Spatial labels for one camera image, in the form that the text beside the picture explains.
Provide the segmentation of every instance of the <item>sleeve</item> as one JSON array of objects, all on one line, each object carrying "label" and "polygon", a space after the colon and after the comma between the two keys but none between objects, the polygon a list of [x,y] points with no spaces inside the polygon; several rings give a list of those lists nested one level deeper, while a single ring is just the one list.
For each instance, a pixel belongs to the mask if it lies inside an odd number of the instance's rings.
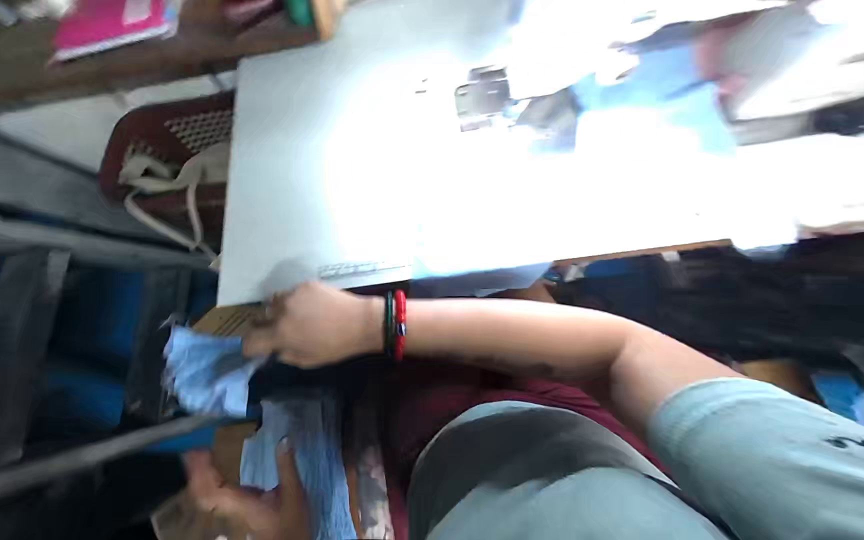
[{"label": "sleeve", "polygon": [[864,539],[864,426],[757,380],[679,390],[648,425],[673,480],[736,535]]}]

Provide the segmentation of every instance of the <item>notebook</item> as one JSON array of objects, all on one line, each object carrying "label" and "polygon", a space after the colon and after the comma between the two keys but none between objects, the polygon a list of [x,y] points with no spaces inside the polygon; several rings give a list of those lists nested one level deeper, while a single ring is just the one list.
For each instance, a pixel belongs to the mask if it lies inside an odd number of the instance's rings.
[{"label": "notebook", "polygon": [[59,23],[53,60],[67,61],[153,38],[179,26],[179,4],[170,0],[78,0]]}]

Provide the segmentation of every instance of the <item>black bracelet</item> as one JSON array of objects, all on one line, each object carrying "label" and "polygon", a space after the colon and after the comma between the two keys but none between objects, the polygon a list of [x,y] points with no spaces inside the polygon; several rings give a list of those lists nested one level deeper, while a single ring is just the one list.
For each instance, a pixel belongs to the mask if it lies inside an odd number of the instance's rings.
[{"label": "black bracelet", "polygon": [[385,325],[382,327],[382,349],[385,356],[391,358],[396,347],[396,293],[385,293]]}]

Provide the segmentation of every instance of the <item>bracelet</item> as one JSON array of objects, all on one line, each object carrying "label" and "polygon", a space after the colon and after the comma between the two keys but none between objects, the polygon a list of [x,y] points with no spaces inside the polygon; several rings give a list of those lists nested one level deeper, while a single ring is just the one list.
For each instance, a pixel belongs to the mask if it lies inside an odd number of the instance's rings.
[{"label": "bracelet", "polygon": [[395,291],[395,345],[393,358],[401,361],[405,355],[405,291]]},{"label": "bracelet", "polygon": [[385,294],[385,322],[382,326],[385,356],[401,361],[405,354],[405,292]]},{"label": "bracelet", "polygon": [[396,300],[395,293],[385,293],[385,320],[382,323],[382,351],[386,357],[395,354],[396,344]]}]

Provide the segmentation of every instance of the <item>gray shirt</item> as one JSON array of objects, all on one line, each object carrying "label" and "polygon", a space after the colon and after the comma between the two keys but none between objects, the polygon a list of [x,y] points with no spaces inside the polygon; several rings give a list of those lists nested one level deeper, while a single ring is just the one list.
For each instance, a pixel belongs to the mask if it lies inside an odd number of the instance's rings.
[{"label": "gray shirt", "polygon": [[[666,399],[649,445],[743,540],[864,539],[864,427],[771,384],[718,378]],[[605,427],[499,401],[444,427],[415,464],[414,539],[722,539]]]}]

